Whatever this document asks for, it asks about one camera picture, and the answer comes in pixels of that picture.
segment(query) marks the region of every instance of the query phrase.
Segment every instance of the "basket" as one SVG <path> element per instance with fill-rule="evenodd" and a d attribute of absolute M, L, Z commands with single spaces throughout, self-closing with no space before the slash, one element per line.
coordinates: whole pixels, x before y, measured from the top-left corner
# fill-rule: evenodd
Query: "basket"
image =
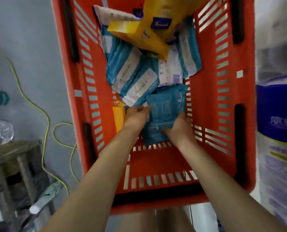
<path fill-rule="evenodd" d="M 116 135 L 106 59 L 93 5 L 52 0 L 79 155 L 84 174 Z M 107 0 L 132 13 L 144 0 Z M 211 0 L 194 14 L 203 68 L 184 80 L 186 113 L 197 142 L 246 191 L 256 181 L 254 0 Z M 111 214 L 207 202 L 196 175 L 170 142 L 129 155 Z"/>

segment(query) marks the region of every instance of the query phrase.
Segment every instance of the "forearm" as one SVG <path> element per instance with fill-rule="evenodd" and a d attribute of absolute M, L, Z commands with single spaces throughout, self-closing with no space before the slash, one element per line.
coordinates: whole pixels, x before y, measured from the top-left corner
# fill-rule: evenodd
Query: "forearm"
<path fill-rule="evenodd" d="M 287 231 L 195 142 L 179 146 L 227 232 Z"/>
<path fill-rule="evenodd" d="M 44 231 L 104 231 L 130 150 L 138 135 L 123 128 L 53 215 Z"/>

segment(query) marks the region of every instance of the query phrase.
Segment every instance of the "cable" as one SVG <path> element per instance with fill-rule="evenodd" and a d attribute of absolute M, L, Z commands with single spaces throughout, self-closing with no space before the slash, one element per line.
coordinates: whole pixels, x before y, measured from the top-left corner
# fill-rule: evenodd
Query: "cable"
<path fill-rule="evenodd" d="M 23 97 L 29 104 L 31 104 L 33 107 L 35 107 L 35 108 L 37 108 L 38 110 L 40 110 L 40 111 L 46 116 L 46 118 L 47 118 L 47 124 L 48 124 L 48 125 L 47 125 L 47 129 L 46 129 L 46 131 L 45 131 L 45 138 L 44 138 L 44 141 L 43 141 L 43 148 L 42 148 L 42 155 L 41 155 L 41 166 L 42 166 L 42 169 L 43 169 L 48 175 L 52 176 L 53 178 L 55 178 L 56 180 L 58 180 L 60 183 L 63 184 L 63 186 L 64 186 L 65 189 L 66 189 L 67 195 L 69 196 L 69 190 L 68 190 L 67 185 L 66 185 L 59 177 L 57 177 L 56 175 L 54 175 L 54 174 L 50 173 L 48 170 L 46 170 L 45 164 L 44 164 L 45 145 L 46 145 L 46 141 L 47 141 L 47 139 L 48 139 L 48 132 L 49 132 L 49 129 L 50 129 L 50 117 L 48 116 L 48 114 L 45 112 L 44 109 L 42 109 L 41 107 L 39 107 L 38 105 L 36 105 L 35 103 L 33 103 L 33 102 L 23 93 L 23 90 L 22 90 L 22 88 L 21 88 L 21 84 L 20 84 L 20 81 L 19 81 L 19 78 L 18 78 L 18 75 L 17 75 L 17 73 L 16 73 L 16 70 L 15 70 L 15 68 L 14 68 L 13 63 L 12 63 L 11 60 L 10 60 L 6 55 L 4 55 L 1 51 L 0 51 L 0 55 L 1 55 L 4 59 L 6 59 L 6 61 L 9 63 L 10 68 L 11 68 L 11 71 L 12 71 L 12 73 L 13 73 L 13 75 L 14 75 L 15 81 L 16 81 L 16 83 L 17 83 L 19 92 L 21 93 L 22 97 Z M 57 143 L 61 144 L 62 146 L 72 148 L 72 152 L 71 152 L 70 160 L 69 160 L 69 166 L 70 166 L 70 170 L 71 170 L 72 175 L 74 176 L 74 178 L 75 178 L 76 180 L 79 181 L 79 179 L 78 179 L 78 178 L 76 177 L 76 175 L 74 174 L 74 172 L 73 172 L 73 170 L 72 170 L 72 166 L 71 166 L 72 156 L 73 156 L 73 153 L 74 153 L 75 149 L 77 149 L 77 148 L 76 148 L 77 143 L 76 143 L 73 147 L 72 147 L 72 146 L 68 146 L 68 145 L 65 145 L 65 144 L 61 143 L 60 141 L 58 141 L 58 140 L 55 138 L 55 136 L 54 136 L 54 129 L 55 129 L 57 126 L 60 126 L 60 125 L 62 125 L 62 124 L 63 124 L 63 125 L 73 126 L 72 124 L 69 124 L 69 123 L 57 124 L 56 126 L 54 126 L 54 128 L 53 128 L 53 130 L 52 130 L 52 132 L 53 132 L 53 138 L 54 138 L 54 140 L 55 140 Z"/>

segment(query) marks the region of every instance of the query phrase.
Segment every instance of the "purple barcode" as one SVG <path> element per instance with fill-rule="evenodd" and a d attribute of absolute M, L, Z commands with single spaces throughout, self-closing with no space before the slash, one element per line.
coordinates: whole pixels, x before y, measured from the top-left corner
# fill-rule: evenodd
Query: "purple barcode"
<path fill-rule="evenodd" d="M 172 82 L 174 84 L 179 84 L 180 83 L 180 75 L 172 75 Z"/>

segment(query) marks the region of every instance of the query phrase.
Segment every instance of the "person's left arm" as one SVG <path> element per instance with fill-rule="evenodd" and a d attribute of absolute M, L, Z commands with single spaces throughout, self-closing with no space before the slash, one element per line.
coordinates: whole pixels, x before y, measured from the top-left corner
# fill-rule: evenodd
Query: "person's left arm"
<path fill-rule="evenodd" d="M 122 129 L 41 232 L 105 231 L 128 155 L 146 123 L 149 111 L 150 107 L 128 109 Z"/>

